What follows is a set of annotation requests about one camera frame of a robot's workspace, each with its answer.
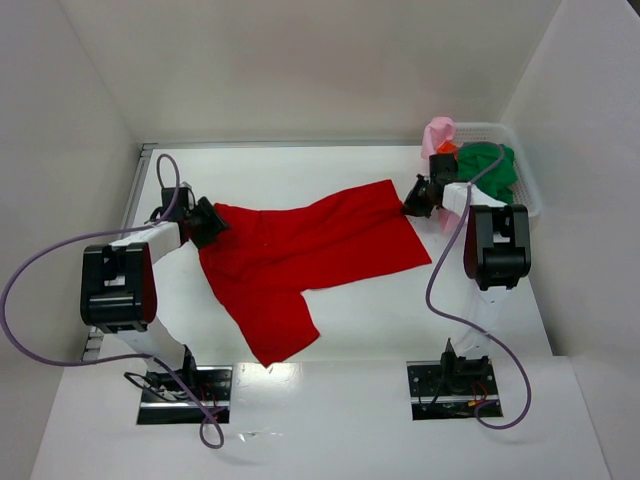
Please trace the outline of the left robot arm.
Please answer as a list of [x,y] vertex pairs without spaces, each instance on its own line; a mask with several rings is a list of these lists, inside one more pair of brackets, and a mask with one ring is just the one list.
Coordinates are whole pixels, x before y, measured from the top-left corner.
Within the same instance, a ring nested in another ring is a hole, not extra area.
[[86,325],[143,354],[151,376],[174,372],[193,390],[199,380],[195,358],[158,316],[153,266],[187,242],[199,249],[213,244],[231,225],[186,183],[163,187],[161,200],[149,218],[156,225],[84,250],[80,313]]

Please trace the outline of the red t-shirt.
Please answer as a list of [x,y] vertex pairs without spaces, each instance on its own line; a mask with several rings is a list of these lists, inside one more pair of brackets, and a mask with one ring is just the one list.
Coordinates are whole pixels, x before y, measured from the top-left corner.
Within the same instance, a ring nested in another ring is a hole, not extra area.
[[265,367],[320,333],[303,293],[398,273],[431,258],[386,179],[290,210],[215,209],[230,225],[199,250],[214,296]]

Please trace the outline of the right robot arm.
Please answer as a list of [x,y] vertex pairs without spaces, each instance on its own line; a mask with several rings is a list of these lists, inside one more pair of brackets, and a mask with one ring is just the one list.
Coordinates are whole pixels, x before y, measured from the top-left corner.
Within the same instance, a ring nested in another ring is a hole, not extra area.
[[[415,217],[430,217],[435,209],[451,213],[459,205],[458,223],[436,262],[427,283],[425,300],[434,314],[468,328],[473,338],[469,353],[460,354],[447,344],[441,355],[442,376],[446,381],[471,379],[487,371],[489,359],[480,349],[495,340],[490,324],[501,303],[531,269],[529,214],[522,204],[492,206],[476,200],[477,184],[509,161],[501,144],[476,142],[452,153],[429,157],[429,174],[418,175],[404,202],[404,210]],[[454,243],[464,234],[463,269],[474,282],[479,305],[470,319],[446,313],[433,303],[433,290],[441,268]]]

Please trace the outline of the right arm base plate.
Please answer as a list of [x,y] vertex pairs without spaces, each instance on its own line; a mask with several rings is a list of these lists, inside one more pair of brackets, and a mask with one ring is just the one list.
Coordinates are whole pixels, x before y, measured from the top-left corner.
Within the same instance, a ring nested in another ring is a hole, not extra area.
[[408,362],[406,365],[412,419],[472,419],[477,406],[481,418],[503,416],[491,363],[473,374],[443,376],[439,362]]

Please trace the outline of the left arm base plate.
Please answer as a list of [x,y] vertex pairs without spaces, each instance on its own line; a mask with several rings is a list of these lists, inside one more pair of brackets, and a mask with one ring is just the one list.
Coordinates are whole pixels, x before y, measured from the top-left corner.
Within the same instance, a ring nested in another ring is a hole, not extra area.
[[[126,372],[124,377],[141,391],[138,425],[198,424],[204,419],[198,404],[168,373]],[[232,366],[198,367],[190,379],[182,380],[218,423],[229,422]]]

